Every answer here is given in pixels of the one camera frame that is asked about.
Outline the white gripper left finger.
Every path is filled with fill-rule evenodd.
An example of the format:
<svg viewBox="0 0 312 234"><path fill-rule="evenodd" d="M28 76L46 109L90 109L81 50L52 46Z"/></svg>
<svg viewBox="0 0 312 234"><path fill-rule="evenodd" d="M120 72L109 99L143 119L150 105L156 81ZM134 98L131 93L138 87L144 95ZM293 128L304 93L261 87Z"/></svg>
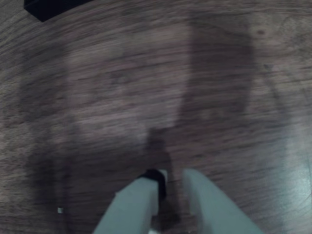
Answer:
<svg viewBox="0 0 312 234"><path fill-rule="evenodd" d="M95 234L147 234L167 195L166 170L148 169L116 193Z"/></svg>

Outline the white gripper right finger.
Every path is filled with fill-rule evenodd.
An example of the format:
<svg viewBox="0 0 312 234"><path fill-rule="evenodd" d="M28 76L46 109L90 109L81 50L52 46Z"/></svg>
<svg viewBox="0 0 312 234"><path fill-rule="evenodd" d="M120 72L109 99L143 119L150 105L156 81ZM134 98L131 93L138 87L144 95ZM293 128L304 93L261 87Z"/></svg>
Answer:
<svg viewBox="0 0 312 234"><path fill-rule="evenodd" d="M183 171L183 190L199 234L262 234L263 231L211 180L195 169Z"/></svg>

